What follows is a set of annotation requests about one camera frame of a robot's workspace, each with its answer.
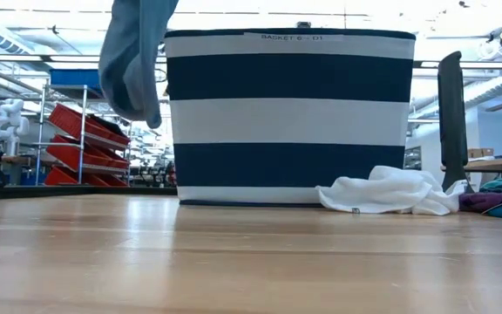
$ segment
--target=purple cloth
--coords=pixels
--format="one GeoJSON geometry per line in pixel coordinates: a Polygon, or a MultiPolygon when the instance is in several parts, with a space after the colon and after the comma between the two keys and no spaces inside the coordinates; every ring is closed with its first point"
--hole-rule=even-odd
{"type": "Polygon", "coordinates": [[[460,210],[481,214],[502,203],[502,193],[462,194],[459,201],[460,210]]]}

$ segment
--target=navy stripe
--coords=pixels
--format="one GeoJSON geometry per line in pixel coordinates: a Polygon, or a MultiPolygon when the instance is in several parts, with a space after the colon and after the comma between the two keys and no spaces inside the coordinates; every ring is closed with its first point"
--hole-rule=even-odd
{"type": "Polygon", "coordinates": [[[169,31],[166,38],[176,37],[200,37],[200,36],[233,36],[245,33],[279,34],[279,35],[353,35],[353,36],[378,36],[386,38],[416,39],[416,35],[403,31],[379,31],[379,30],[342,30],[342,29],[244,29],[244,30],[210,30],[210,31],[169,31]]]}
{"type": "Polygon", "coordinates": [[[234,54],[169,58],[167,72],[170,100],[409,102],[412,65],[409,59],[365,56],[234,54]]]}
{"type": "Polygon", "coordinates": [[[248,201],[201,201],[182,200],[180,205],[198,206],[229,206],[229,207],[265,207],[265,208],[323,208],[321,203],[265,203],[248,201]]]}
{"type": "Polygon", "coordinates": [[[329,187],[340,176],[367,179],[374,166],[404,163],[404,147],[394,146],[214,143],[173,149],[180,187],[329,187]]]}

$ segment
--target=basket label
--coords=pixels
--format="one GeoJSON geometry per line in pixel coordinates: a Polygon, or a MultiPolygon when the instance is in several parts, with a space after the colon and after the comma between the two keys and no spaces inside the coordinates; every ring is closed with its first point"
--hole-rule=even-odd
{"type": "Polygon", "coordinates": [[[258,34],[258,33],[245,33],[244,36],[253,37],[256,39],[269,40],[269,41],[343,41],[342,35],[275,35],[275,34],[258,34]]]}

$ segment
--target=white stripe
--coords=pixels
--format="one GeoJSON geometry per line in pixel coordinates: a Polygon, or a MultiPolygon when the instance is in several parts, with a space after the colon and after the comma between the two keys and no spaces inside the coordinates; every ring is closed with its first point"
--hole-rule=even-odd
{"type": "Polygon", "coordinates": [[[257,34],[174,37],[166,38],[166,55],[175,58],[227,54],[309,53],[413,59],[415,42],[413,39],[352,35],[342,35],[342,40],[318,42],[273,41],[261,39],[257,34]]]}
{"type": "Polygon", "coordinates": [[[178,187],[180,200],[320,203],[315,188],[178,187]]]}
{"type": "Polygon", "coordinates": [[[171,101],[173,142],[404,146],[408,103],[336,99],[171,101]]]}

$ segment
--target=shelving rack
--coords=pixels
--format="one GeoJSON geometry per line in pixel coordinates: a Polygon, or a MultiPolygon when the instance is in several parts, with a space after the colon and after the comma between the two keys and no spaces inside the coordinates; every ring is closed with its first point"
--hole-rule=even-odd
{"type": "MultiPolygon", "coordinates": [[[[95,91],[94,89],[90,88],[88,85],[45,85],[44,89],[42,91],[42,98],[41,98],[41,105],[40,105],[40,120],[39,120],[39,129],[38,129],[38,143],[34,143],[37,145],[37,165],[36,165],[36,185],[40,184],[39,181],[39,175],[40,175],[40,157],[42,153],[43,147],[47,147],[48,154],[53,155],[56,157],[62,166],[62,170],[56,170],[55,168],[52,169],[51,171],[56,171],[60,173],[65,173],[68,172],[68,174],[76,173],[77,174],[77,184],[83,184],[83,181],[85,182],[100,182],[100,183],[106,183],[107,181],[113,181],[113,185],[118,185],[117,182],[114,179],[111,179],[110,177],[104,177],[98,178],[96,176],[91,176],[90,174],[125,174],[129,172],[129,161],[124,162],[124,160],[121,160],[119,156],[117,158],[111,157],[110,154],[113,154],[115,156],[114,152],[103,152],[105,148],[97,148],[97,147],[91,147],[89,143],[96,144],[98,147],[107,147],[110,149],[114,150],[122,150],[125,151],[130,145],[129,145],[129,140],[127,140],[127,143],[121,143],[117,142],[114,140],[110,140],[107,138],[104,138],[102,136],[98,136],[97,134],[94,133],[88,133],[86,132],[87,128],[87,117],[86,117],[86,109],[87,109],[87,103],[88,99],[102,99],[102,95],[95,91]],[[66,108],[66,107],[59,107],[61,105],[58,105],[56,107],[56,110],[59,108],[64,113],[68,113],[70,116],[72,115],[73,118],[77,118],[75,114],[80,115],[80,132],[78,131],[72,131],[74,129],[71,128],[70,125],[68,124],[63,124],[63,123],[52,123],[51,121],[48,121],[48,123],[56,126],[57,128],[61,129],[62,131],[72,135],[74,138],[77,138],[78,140],[72,140],[65,138],[61,135],[56,135],[54,139],[51,142],[42,142],[42,135],[43,135],[43,130],[44,130],[44,109],[45,109],[45,102],[46,102],[46,96],[48,94],[49,90],[54,90],[63,94],[72,94],[76,95],[78,94],[79,91],[82,91],[82,112],[79,114],[77,112],[72,111],[72,109],[66,108]],[[110,165],[117,166],[118,164],[126,164],[124,167],[109,167],[110,165],[106,164],[105,165],[94,165],[94,164],[88,164],[85,163],[85,153],[86,149],[91,149],[92,151],[95,151],[100,157],[101,160],[104,162],[107,160],[107,163],[110,163],[110,165]],[[74,154],[78,151],[78,157],[75,157],[74,154]],[[89,177],[84,180],[84,175],[83,174],[88,174],[89,177]]],[[[91,130],[94,130],[96,127],[94,126],[95,122],[91,122],[88,124],[88,127],[91,128],[91,130]]],[[[126,176],[126,184],[128,185],[128,175],[126,176]]]]}

